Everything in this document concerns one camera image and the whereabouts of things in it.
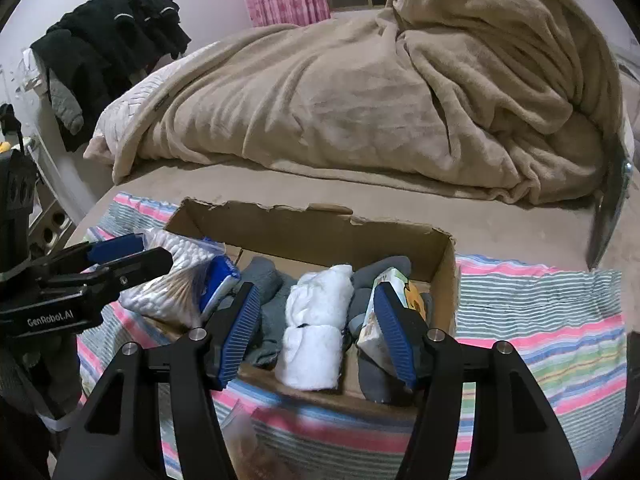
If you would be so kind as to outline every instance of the bed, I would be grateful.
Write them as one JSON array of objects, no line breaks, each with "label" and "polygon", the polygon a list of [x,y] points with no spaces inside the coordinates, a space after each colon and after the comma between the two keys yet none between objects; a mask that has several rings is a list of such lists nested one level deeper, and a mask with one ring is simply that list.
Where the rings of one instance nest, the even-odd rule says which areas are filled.
[{"label": "bed", "polygon": [[[162,226],[174,209],[168,202],[118,192],[85,236],[107,239]],[[497,338],[514,343],[554,407],[586,478],[608,455],[625,403],[620,272],[560,270],[462,254],[457,260],[462,273],[457,338],[477,346],[490,346]],[[486,315],[488,309],[492,316]],[[118,303],[105,307],[103,316],[102,325],[78,339],[87,393],[124,342],[136,340],[146,348],[169,342],[158,325]],[[239,380],[213,397],[220,420],[240,402],[262,441],[297,468],[328,479],[392,478],[415,416],[411,410],[401,416],[395,410],[376,416],[339,413]],[[468,462],[473,398],[473,386],[466,384],[452,478],[462,476]],[[165,463],[179,478],[166,389],[160,401]]]},{"label": "bed", "polygon": [[[574,0],[523,0],[521,5],[514,5],[514,1],[520,2],[469,0],[467,8],[465,0],[452,0],[449,4],[461,7],[461,21],[453,23],[449,21],[448,0],[444,3],[389,0],[376,16],[354,18],[352,22],[327,20],[300,30],[277,25],[246,31],[165,66],[114,101],[98,120],[85,156],[111,164],[114,182],[126,180],[123,187],[114,189],[137,196],[172,203],[179,203],[187,195],[208,202],[247,200],[301,207],[311,202],[338,203],[363,216],[393,216],[434,224],[450,231],[464,247],[462,252],[545,262],[562,269],[584,269],[588,246],[606,246],[617,221],[617,218],[601,221],[607,209],[599,203],[602,175],[605,170],[609,170],[609,176],[616,174],[633,151],[632,125],[622,113],[618,67],[601,34]],[[558,28],[553,29],[555,33],[544,33],[546,22],[538,22],[539,14],[544,12],[531,11],[538,8],[537,4],[556,18],[548,16],[549,23]],[[468,15],[476,11],[482,19]],[[495,13],[495,20],[485,13]],[[570,30],[562,25],[566,25],[566,20],[572,23]],[[444,34],[440,26],[449,32],[459,30],[460,34],[447,39],[449,32]],[[588,40],[583,43],[580,38],[585,32]],[[489,36],[493,39],[488,43],[482,39]],[[560,36],[567,42],[557,43],[555,39]],[[328,43],[316,48],[316,43],[325,37]],[[511,52],[511,43],[520,44],[523,38],[525,43],[530,40],[536,46],[531,51],[526,49],[526,56],[519,47],[513,55],[507,54]],[[451,40],[455,59],[442,51],[440,40],[447,45]],[[485,43],[490,52],[485,50]],[[361,56],[364,44],[372,46],[364,49],[367,56]],[[432,55],[423,57],[426,51]],[[297,57],[299,52],[306,54]],[[331,52],[335,59],[325,59],[325,54]],[[343,56],[351,56],[348,59],[353,60],[353,74],[341,75],[342,69],[350,66]],[[319,59],[334,71],[325,75],[323,65],[316,64]],[[529,69],[523,71],[520,66],[520,62],[527,64],[531,59],[536,60],[535,67],[530,67],[535,74],[533,79],[529,78]],[[541,68],[549,60],[554,67],[564,67],[562,75]],[[469,74],[458,73],[459,68],[463,72],[468,69]],[[362,75],[360,72],[365,75],[364,80],[353,83],[352,88],[345,79]],[[470,80],[475,83],[467,87]],[[336,81],[343,82],[346,89]],[[491,93],[484,86],[487,81],[491,88],[492,83],[500,87],[499,99],[484,101],[483,96]],[[522,82],[526,82],[524,87],[520,85]],[[357,94],[357,98],[350,100],[345,95],[349,93]],[[564,111],[551,114],[555,118],[551,120],[548,114],[556,110],[559,96]],[[519,103],[517,110],[512,99]],[[434,115],[432,108],[438,108],[438,102],[444,109]],[[457,122],[461,120],[461,109],[466,117],[464,127]],[[503,114],[510,117],[506,120],[508,127],[500,119]],[[521,120],[512,124],[511,115],[521,116],[524,124]],[[545,118],[543,123],[550,121],[546,124],[549,128],[534,120],[541,117]],[[568,123],[585,118],[589,124],[564,136]],[[457,134],[453,132],[456,124],[460,126]],[[582,153],[588,142],[580,135],[594,124],[602,131],[596,142],[597,153]],[[504,131],[510,132],[507,137],[513,134],[513,139],[503,139]],[[511,141],[518,144],[520,141],[515,137],[524,133],[532,135],[525,144],[538,155],[543,153],[540,155],[543,162],[527,159],[523,163],[527,168],[537,167],[532,170],[537,176],[518,166],[516,180],[521,177],[522,182],[497,187],[483,184],[485,172],[481,168],[485,168],[486,162],[491,166],[502,160],[511,168],[497,171],[501,176],[513,169],[508,158],[518,165],[513,150],[508,150],[507,158],[493,150],[500,151],[496,144],[505,149]],[[437,146],[430,145],[431,137],[438,138],[433,141]],[[609,141],[625,156],[611,156]],[[286,146],[282,153],[273,153],[272,144]],[[290,146],[305,152],[300,160],[287,152]],[[556,160],[556,155],[565,149],[572,155],[567,160]],[[390,160],[378,160],[383,153]],[[574,155],[581,162],[570,163],[571,169],[563,170]],[[348,160],[337,160],[336,156],[346,156]],[[476,156],[487,160],[474,161]],[[148,161],[154,158],[163,162]],[[617,167],[612,171],[614,159]],[[190,161],[212,166],[203,167]],[[433,164],[441,163],[451,172],[449,176],[428,171],[433,170]],[[472,173],[478,173],[478,179],[469,175],[462,178],[471,167],[475,168]],[[485,169],[490,174],[496,168]],[[549,193],[542,196],[538,193],[540,189],[534,190],[538,184],[527,187],[529,184],[524,181],[543,180],[539,173],[546,170],[552,174],[546,187],[555,191],[547,189]],[[584,186],[574,189],[576,193],[559,189],[577,175],[589,184],[582,182]],[[636,176],[633,178],[636,184],[640,182]],[[625,186],[617,186],[610,193],[607,177],[605,187],[605,197],[622,202]],[[505,202],[522,200],[518,206],[509,206],[490,201],[448,200],[425,191],[484,199],[501,196]],[[575,196],[580,198],[550,202]],[[388,205],[388,210],[381,209],[382,203]],[[530,206],[537,203],[543,206]],[[102,208],[106,206],[106,202],[101,204]],[[597,229],[592,229],[594,216]],[[639,216],[635,204],[625,207],[620,219],[624,226],[615,233],[604,259],[600,250],[595,251],[596,256],[587,256],[590,267],[601,262],[603,268],[624,270],[622,305],[629,329],[640,328],[640,316],[635,312],[636,299],[640,300],[640,268],[634,256],[634,250],[640,248],[640,236],[634,229]],[[98,217],[90,214],[94,223]],[[87,222],[82,225],[83,229],[90,226]]]}]

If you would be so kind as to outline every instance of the hanging clothes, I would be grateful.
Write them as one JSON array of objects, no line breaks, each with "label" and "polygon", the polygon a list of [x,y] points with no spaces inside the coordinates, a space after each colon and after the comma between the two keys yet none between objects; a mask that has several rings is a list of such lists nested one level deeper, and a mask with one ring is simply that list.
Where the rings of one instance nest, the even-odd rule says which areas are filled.
[{"label": "hanging clothes", "polygon": [[186,51],[191,38],[179,25],[179,9],[173,0],[89,0],[31,45],[46,67],[68,152],[91,139],[102,111],[141,71]]}]

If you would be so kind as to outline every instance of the metal screw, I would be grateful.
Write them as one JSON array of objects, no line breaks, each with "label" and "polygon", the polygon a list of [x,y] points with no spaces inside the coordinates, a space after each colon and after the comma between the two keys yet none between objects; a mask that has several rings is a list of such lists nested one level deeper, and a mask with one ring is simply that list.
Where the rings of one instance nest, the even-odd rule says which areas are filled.
[{"label": "metal screw", "polygon": [[444,331],[439,328],[430,328],[427,337],[434,343],[439,343],[444,340]]},{"label": "metal screw", "polygon": [[513,345],[508,341],[498,341],[495,344],[495,349],[501,354],[509,355],[513,352]]},{"label": "metal screw", "polygon": [[122,353],[124,355],[132,355],[138,351],[138,345],[136,343],[128,342],[122,346]]},{"label": "metal screw", "polygon": [[201,339],[206,338],[207,331],[203,328],[194,328],[189,332],[189,339],[192,341],[200,341]]}]

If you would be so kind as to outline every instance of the blue package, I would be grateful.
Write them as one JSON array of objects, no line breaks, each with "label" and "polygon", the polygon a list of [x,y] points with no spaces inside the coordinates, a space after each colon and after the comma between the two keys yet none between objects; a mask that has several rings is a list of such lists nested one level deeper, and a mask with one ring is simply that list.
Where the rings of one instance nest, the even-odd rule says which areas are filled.
[{"label": "blue package", "polygon": [[207,269],[202,296],[200,297],[201,319],[206,321],[213,309],[224,298],[234,285],[240,281],[240,271],[233,262],[222,254],[213,258]]}]

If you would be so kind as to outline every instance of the plastic bag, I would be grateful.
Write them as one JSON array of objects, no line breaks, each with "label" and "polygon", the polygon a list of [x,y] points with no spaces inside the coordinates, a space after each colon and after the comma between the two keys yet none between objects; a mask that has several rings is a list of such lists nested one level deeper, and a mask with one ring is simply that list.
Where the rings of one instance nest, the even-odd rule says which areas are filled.
[{"label": "plastic bag", "polygon": [[220,431],[238,480],[301,480],[258,441],[251,418],[239,401],[220,424]]},{"label": "plastic bag", "polygon": [[224,244],[193,240],[164,229],[144,232],[145,249],[164,247],[174,258],[168,274],[120,293],[120,304],[127,310],[174,326],[197,328],[200,320],[200,294],[207,267],[220,254]]}]

